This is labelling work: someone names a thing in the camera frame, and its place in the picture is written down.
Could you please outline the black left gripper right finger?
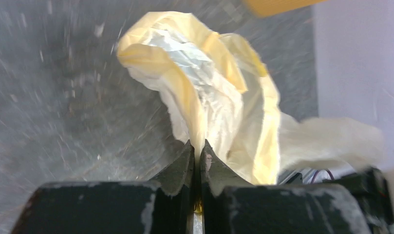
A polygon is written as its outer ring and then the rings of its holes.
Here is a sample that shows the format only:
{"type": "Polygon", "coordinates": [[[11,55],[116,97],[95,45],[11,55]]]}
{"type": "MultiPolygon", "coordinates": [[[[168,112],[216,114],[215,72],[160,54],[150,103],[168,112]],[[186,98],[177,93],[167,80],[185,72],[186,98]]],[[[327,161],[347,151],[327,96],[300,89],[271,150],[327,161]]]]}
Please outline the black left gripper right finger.
{"type": "Polygon", "coordinates": [[[200,156],[206,234],[368,234],[352,194],[333,183],[254,186],[226,166],[208,142],[200,156]]]}

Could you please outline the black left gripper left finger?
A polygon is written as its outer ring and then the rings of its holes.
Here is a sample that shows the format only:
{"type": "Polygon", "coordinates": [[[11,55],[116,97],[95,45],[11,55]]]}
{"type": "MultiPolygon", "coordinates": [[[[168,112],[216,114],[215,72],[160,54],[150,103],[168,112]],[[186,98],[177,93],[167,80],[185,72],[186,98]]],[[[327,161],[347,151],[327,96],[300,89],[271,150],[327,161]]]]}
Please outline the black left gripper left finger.
{"type": "Polygon", "coordinates": [[[29,197],[14,234],[190,234],[194,148],[147,181],[66,181],[29,197]]]}

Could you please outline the translucent white trash bag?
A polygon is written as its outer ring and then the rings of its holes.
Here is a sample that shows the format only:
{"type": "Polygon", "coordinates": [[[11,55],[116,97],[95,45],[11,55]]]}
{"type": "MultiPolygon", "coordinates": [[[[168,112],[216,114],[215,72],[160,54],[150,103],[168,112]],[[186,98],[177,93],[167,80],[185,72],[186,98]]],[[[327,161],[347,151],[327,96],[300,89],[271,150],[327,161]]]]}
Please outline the translucent white trash bag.
{"type": "Polygon", "coordinates": [[[384,157],[381,131],[350,118],[296,121],[257,52],[238,34],[218,34],[194,15],[149,12],[119,40],[119,62],[157,91],[172,133],[199,155],[208,142],[246,181],[275,185],[285,170],[361,170],[384,157]]]}

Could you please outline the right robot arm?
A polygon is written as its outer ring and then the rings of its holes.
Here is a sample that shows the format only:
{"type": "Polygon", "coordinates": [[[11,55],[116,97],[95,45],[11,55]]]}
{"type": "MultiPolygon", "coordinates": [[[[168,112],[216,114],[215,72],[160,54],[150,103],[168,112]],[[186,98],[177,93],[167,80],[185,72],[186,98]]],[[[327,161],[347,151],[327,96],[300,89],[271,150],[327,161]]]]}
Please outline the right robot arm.
{"type": "Polygon", "coordinates": [[[272,205],[270,218],[283,234],[390,234],[394,225],[390,186],[377,168],[285,184],[272,205]]]}

